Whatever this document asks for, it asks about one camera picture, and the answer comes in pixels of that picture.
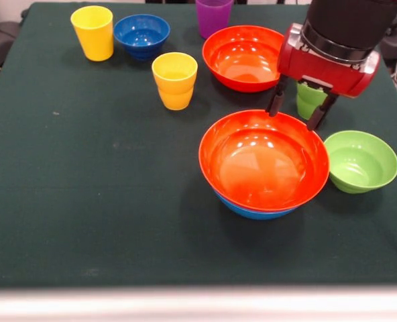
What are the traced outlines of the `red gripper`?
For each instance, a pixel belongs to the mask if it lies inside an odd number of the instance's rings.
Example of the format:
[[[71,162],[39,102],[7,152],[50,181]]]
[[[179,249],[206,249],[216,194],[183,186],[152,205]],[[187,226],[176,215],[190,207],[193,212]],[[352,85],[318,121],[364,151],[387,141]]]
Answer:
[[[321,87],[330,92],[306,123],[307,130],[316,130],[340,96],[358,97],[378,71],[380,54],[373,50],[359,63],[337,62],[321,56],[302,39],[302,25],[293,23],[284,36],[278,58],[281,74],[274,87],[266,113],[274,117],[284,101],[288,78]]]

